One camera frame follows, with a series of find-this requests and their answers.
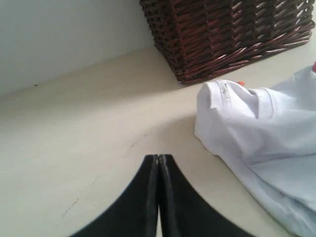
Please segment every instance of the beige floor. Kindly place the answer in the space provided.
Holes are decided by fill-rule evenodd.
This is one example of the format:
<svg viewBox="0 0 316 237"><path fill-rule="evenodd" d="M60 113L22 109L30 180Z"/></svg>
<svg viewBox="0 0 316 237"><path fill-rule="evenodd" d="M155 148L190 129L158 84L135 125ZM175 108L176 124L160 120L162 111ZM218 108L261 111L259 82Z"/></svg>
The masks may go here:
<svg viewBox="0 0 316 237"><path fill-rule="evenodd" d="M315 60L314 36L221 78L271 86ZM148 48L0 98L0 236L71 234L118 197L151 153L173 154L196 190L239 226L290 236L194 137L200 87L178 84Z"/></svg>

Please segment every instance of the folded white fabric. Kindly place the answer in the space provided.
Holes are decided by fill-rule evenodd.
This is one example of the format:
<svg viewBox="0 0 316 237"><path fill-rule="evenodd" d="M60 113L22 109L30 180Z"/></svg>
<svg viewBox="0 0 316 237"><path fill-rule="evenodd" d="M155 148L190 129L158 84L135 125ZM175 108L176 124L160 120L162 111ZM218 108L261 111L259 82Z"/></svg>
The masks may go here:
<svg viewBox="0 0 316 237"><path fill-rule="evenodd" d="M195 135L290 232L316 236L316 73L272 87L214 80L197 96Z"/></svg>

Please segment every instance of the wicker basket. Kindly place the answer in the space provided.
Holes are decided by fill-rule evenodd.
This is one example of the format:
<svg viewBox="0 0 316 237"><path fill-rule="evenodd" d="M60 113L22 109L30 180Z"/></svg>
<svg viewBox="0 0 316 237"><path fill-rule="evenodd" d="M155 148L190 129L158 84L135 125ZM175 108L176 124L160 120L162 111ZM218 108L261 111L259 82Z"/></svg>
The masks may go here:
<svg viewBox="0 0 316 237"><path fill-rule="evenodd" d="M315 0L140 0L177 79L212 79L303 45Z"/></svg>

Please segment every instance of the orange object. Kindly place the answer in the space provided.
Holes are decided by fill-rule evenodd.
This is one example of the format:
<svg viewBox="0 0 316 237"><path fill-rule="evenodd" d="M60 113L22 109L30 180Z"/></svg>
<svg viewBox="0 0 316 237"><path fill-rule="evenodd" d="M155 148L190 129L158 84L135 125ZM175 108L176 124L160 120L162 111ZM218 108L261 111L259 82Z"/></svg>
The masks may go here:
<svg viewBox="0 0 316 237"><path fill-rule="evenodd" d="M239 85L245 85L245 83L243 81L238 81L237 82Z"/></svg>

